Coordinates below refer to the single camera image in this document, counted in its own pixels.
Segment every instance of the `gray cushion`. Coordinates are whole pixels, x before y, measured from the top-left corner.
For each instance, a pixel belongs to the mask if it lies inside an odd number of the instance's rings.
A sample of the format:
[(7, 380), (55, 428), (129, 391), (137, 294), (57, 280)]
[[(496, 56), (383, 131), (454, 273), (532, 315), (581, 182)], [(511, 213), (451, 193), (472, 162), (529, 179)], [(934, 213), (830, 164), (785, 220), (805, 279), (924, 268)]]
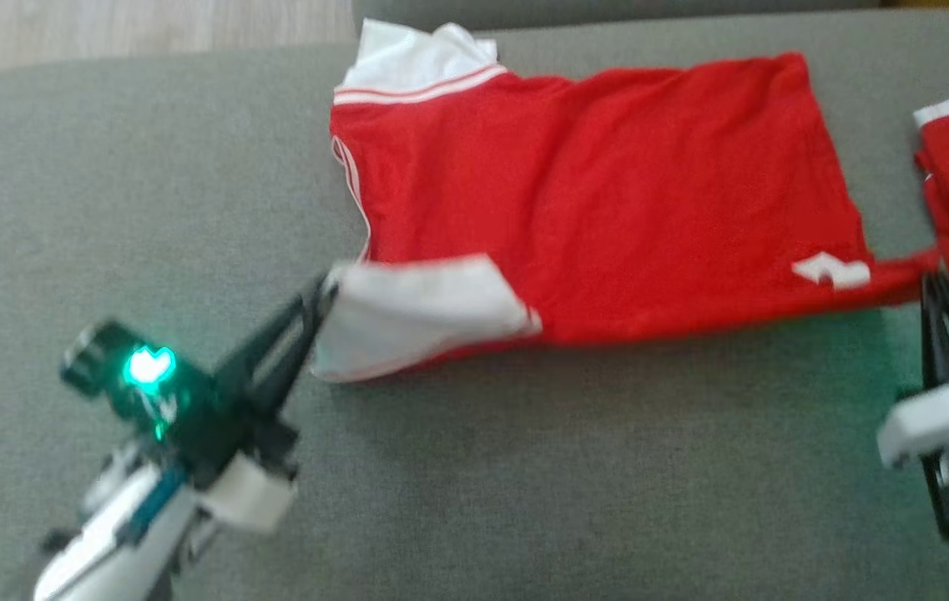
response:
[[(949, 96), (949, 13), (497, 35), (520, 73), (805, 51), (868, 240), (933, 237), (913, 108)], [(0, 579), (74, 510), (123, 428), (59, 385), (117, 316), (209, 366), (363, 224), (329, 151), (352, 45), (0, 75)], [(691, 340), (526, 350), (362, 385), (307, 377), (302, 498), (230, 535), (183, 598), (945, 598), (917, 469), (875, 430), (916, 309)]]
[(664, 17), (875, 8), (879, 0), (352, 0), (364, 18), (432, 31), (455, 22), (471, 30), (549, 27)]

